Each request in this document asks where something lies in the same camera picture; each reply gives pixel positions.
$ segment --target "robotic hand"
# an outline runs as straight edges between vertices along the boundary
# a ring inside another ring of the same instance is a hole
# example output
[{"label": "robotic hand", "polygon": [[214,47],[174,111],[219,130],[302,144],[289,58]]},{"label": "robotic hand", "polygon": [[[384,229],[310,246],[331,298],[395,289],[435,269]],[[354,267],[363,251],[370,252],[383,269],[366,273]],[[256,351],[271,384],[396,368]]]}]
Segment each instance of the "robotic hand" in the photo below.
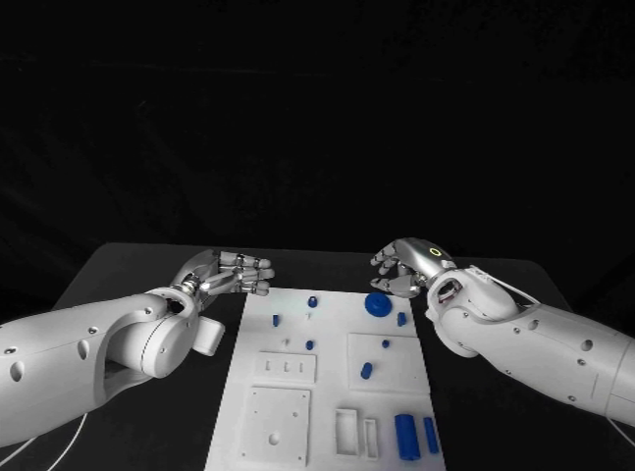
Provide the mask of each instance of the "robotic hand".
[{"label": "robotic hand", "polygon": [[[482,355],[540,393],[635,427],[635,340],[598,322],[540,304],[477,267],[458,269],[426,240],[399,238],[377,252],[374,288],[415,297],[428,288],[426,317],[458,355]],[[518,305],[501,287],[530,302]]]},{"label": "robotic hand", "polygon": [[199,315],[219,294],[266,295],[271,261],[212,250],[167,288],[0,326],[0,447],[49,432],[127,388],[164,378],[190,349],[212,355],[225,332]]}]

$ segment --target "white cable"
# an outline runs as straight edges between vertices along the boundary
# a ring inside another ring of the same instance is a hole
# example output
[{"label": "white cable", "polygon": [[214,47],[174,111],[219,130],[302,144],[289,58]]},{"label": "white cable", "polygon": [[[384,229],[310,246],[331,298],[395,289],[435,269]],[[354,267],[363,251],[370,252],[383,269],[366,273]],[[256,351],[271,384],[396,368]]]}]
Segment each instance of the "white cable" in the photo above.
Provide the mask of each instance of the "white cable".
[{"label": "white cable", "polygon": [[33,437],[17,449],[16,451],[10,454],[10,456],[0,462],[0,467],[20,454],[20,451],[30,445],[30,443],[37,439],[37,437]]},{"label": "white cable", "polygon": [[76,434],[73,434],[72,441],[69,442],[69,445],[66,446],[65,451],[63,451],[62,454],[59,455],[59,458],[57,458],[56,461],[52,463],[52,466],[47,468],[47,471],[52,471],[52,468],[56,466],[56,464],[59,463],[60,459],[65,457],[66,452],[68,452],[69,449],[72,448],[73,442],[75,442],[76,437],[79,436],[79,433],[81,433],[81,429],[83,428],[83,422],[86,421],[86,417],[88,417],[88,414],[83,414],[83,419],[81,419],[79,428],[76,429]]},{"label": "white cable", "polygon": [[605,417],[606,420],[609,421],[609,424],[611,426],[616,429],[616,432],[621,434],[621,436],[624,437],[625,441],[629,442],[632,444],[632,447],[635,448],[635,442],[628,438],[628,436],[625,435],[624,431],[618,428],[616,424],[614,423],[614,421]]},{"label": "white cable", "polygon": [[540,304],[540,302],[536,300],[534,297],[531,297],[524,291],[520,291],[517,288],[511,287],[507,283],[504,283],[498,278],[493,277],[487,272],[480,270],[474,265],[469,266],[469,268],[474,268],[478,271],[478,275],[484,275],[490,280],[497,282],[501,286],[504,286],[507,289],[510,289],[513,292],[516,292],[524,299],[531,301],[534,304]]}]

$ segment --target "blue disc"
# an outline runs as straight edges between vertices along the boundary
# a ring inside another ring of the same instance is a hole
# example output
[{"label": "blue disc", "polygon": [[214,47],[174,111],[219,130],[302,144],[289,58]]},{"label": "blue disc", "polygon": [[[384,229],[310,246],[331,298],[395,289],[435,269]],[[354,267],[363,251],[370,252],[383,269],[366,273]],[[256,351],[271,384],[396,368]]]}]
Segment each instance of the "blue disc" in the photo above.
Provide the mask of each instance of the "blue disc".
[{"label": "blue disc", "polygon": [[373,292],[363,300],[366,312],[374,317],[384,317],[392,311],[392,302],[382,292]]}]

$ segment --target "blue round piece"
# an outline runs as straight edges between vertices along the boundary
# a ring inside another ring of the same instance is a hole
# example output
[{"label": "blue round piece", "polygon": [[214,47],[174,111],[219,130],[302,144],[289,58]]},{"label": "blue round piece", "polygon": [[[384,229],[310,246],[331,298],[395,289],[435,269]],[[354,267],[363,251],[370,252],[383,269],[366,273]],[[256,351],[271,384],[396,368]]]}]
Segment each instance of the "blue round piece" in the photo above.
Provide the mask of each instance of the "blue round piece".
[{"label": "blue round piece", "polygon": [[363,377],[366,380],[367,380],[369,377],[370,377],[370,372],[372,372],[372,370],[373,370],[373,365],[372,365],[369,362],[366,362],[366,363],[363,364],[363,366],[361,366],[361,373],[360,373],[360,374],[361,374],[361,377]]},{"label": "blue round piece", "polygon": [[384,317],[392,311],[392,302],[382,292],[373,292],[363,300],[366,312],[374,317]]}]

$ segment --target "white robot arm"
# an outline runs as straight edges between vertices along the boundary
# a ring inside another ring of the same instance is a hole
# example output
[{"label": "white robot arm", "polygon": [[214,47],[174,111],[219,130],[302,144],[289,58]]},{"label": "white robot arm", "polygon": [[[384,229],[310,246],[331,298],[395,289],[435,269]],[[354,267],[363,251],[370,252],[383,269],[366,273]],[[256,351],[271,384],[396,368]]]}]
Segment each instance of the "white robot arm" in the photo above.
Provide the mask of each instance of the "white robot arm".
[{"label": "white robot arm", "polygon": [[[458,269],[435,244],[396,239],[376,254],[372,285],[403,297],[428,288],[426,316],[444,345],[481,355],[553,399],[635,427],[635,340],[585,317],[540,304],[477,267]],[[529,298],[516,304],[501,285]]]},{"label": "white robot arm", "polygon": [[220,293],[266,295],[271,261],[212,250],[167,288],[0,326],[0,447],[49,432],[127,388],[164,378],[225,327],[199,315]]}]

